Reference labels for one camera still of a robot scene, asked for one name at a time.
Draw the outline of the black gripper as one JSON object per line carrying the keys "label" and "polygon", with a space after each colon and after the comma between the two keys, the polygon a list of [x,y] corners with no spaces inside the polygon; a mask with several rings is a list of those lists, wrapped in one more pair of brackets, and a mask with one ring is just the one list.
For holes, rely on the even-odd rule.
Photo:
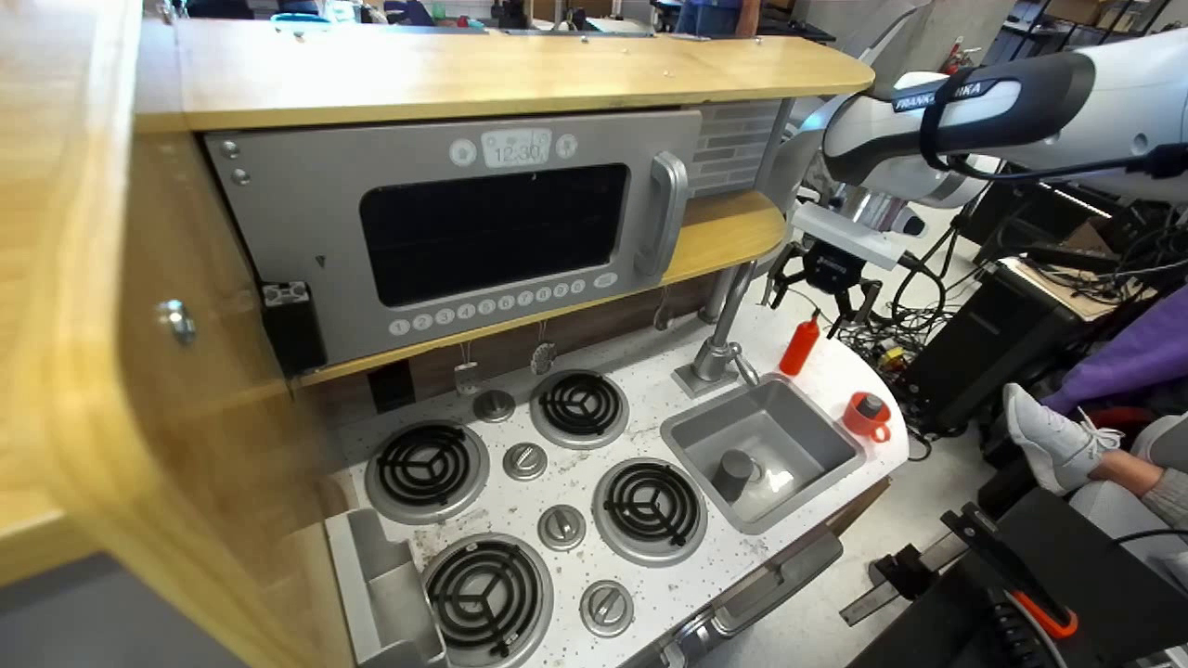
{"label": "black gripper", "polygon": [[[770,264],[760,306],[770,306],[770,308],[783,306],[788,291],[802,277],[802,270],[792,268],[797,258],[802,258],[797,240],[781,249],[781,258]],[[877,277],[861,277],[861,268],[864,268],[861,258],[849,258],[849,254],[843,254],[843,249],[834,249],[828,240],[814,240],[806,249],[802,268],[806,268],[806,282],[808,287],[840,291],[834,294],[840,315],[834,315],[828,339],[843,336],[846,322],[855,322],[855,318],[861,322],[872,313],[872,306],[880,298],[880,282]]]}

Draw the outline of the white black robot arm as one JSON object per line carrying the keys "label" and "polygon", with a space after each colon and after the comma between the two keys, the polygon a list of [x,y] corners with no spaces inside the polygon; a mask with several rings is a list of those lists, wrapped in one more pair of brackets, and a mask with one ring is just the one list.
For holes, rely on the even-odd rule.
{"label": "white black robot arm", "polygon": [[992,183],[1072,183],[1188,202],[1188,31],[923,73],[814,117],[840,185],[960,209]]}

